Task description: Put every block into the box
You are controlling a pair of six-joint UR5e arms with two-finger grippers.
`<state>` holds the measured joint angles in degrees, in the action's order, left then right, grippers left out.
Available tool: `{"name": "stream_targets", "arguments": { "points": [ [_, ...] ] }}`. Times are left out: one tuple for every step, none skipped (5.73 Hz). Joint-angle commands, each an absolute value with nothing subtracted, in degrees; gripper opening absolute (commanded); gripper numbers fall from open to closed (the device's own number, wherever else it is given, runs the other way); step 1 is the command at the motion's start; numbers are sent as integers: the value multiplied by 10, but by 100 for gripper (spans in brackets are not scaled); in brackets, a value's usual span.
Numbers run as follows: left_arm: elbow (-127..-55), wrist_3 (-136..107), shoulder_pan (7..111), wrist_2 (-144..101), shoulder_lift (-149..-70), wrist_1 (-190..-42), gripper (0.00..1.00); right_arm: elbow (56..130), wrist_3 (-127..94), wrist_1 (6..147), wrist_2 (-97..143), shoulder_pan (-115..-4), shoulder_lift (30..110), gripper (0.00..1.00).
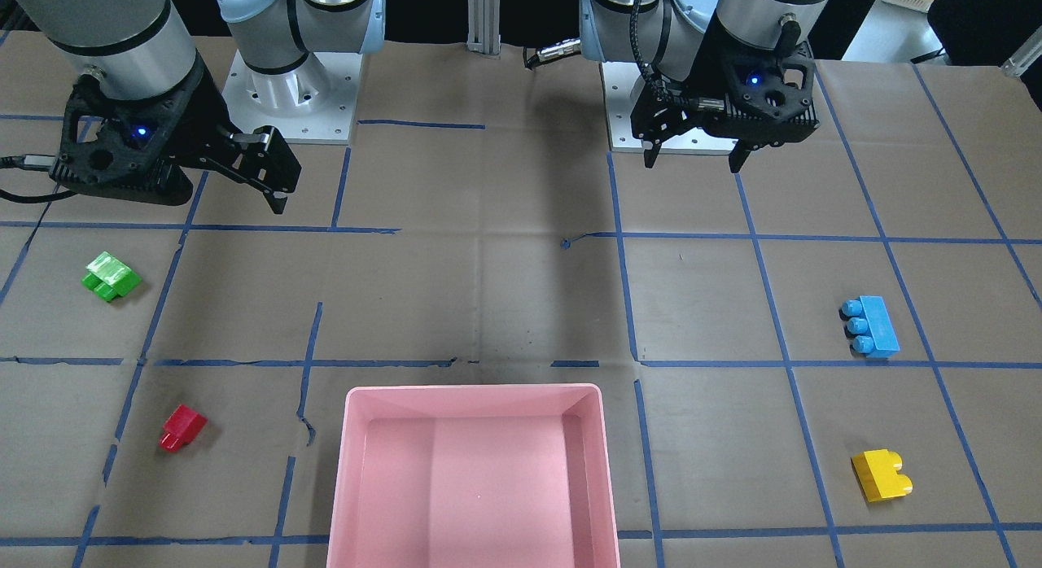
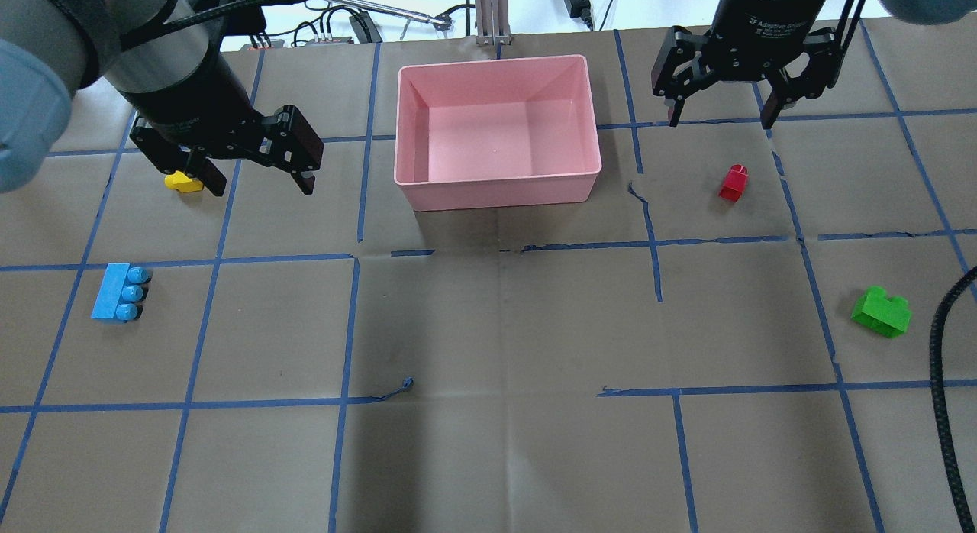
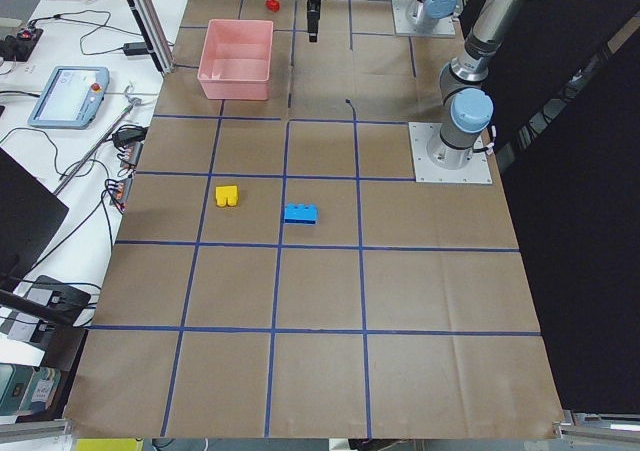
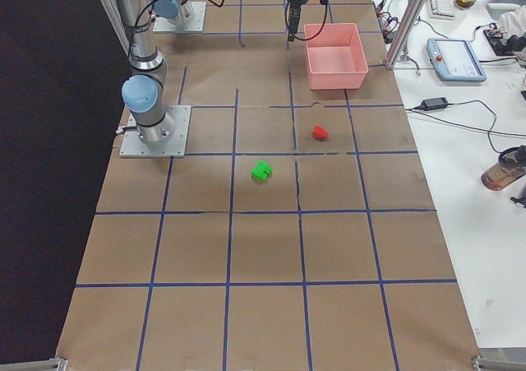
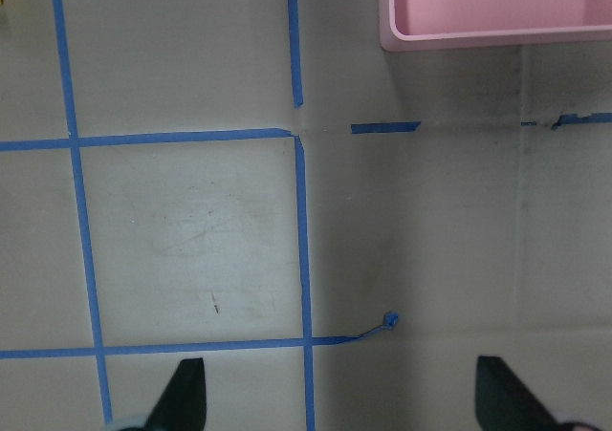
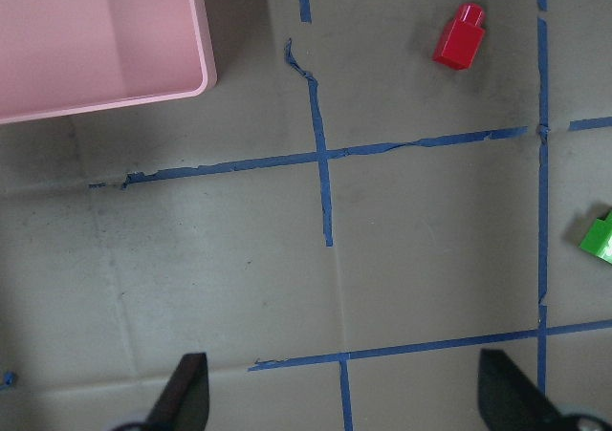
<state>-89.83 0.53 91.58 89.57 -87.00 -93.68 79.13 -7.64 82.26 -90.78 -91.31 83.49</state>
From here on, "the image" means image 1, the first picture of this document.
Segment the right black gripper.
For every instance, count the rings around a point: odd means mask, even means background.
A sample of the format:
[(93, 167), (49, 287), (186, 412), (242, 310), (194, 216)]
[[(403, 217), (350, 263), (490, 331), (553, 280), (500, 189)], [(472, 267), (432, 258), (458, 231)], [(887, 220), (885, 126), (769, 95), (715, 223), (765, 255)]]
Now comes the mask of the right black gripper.
[(244, 157), (241, 130), (201, 55), (182, 81), (151, 98), (109, 98), (101, 76), (83, 70), (68, 97), (59, 152), (49, 168), (57, 186), (82, 196), (178, 206), (193, 196), (183, 169), (200, 168), (253, 187), (272, 212), (284, 213), (301, 164), (274, 126), (258, 129), (258, 160)]

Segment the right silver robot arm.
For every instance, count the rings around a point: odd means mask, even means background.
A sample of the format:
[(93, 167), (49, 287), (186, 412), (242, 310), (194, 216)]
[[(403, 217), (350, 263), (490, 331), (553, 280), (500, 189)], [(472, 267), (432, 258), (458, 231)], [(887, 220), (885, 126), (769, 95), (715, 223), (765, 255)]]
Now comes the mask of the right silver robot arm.
[(3, 168), (47, 173), (46, 196), (178, 206), (187, 168), (260, 192), (282, 213), (301, 165), (290, 142), (348, 138), (347, 56), (377, 52), (386, 0), (217, 0), (245, 67), (219, 90), (173, 0), (15, 0), (77, 72), (53, 155), (5, 156)]

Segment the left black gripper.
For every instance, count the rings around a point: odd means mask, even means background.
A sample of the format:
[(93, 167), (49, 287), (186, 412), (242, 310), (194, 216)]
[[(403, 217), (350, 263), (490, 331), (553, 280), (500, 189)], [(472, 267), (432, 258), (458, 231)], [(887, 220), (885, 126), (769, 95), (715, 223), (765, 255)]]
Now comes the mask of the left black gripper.
[(810, 81), (815, 64), (800, 41), (803, 27), (796, 18), (774, 18), (767, 28), (779, 38), (752, 46), (711, 19), (685, 80), (668, 80), (665, 63), (644, 59), (632, 42), (646, 82), (632, 108), (632, 135), (644, 139), (645, 168), (655, 166), (661, 142), (693, 128), (736, 139), (733, 174), (741, 172), (753, 144), (794, 144), (817, 129)]

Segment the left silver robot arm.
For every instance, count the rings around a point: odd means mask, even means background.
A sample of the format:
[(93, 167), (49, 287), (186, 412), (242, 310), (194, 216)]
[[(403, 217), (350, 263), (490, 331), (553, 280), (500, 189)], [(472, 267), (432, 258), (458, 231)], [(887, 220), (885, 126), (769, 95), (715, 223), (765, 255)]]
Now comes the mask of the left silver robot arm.
[(829, 0), (578, 0), (584, 58), (602, 67), (611, 149), (725, 154), (819, 127), (808, 35)]

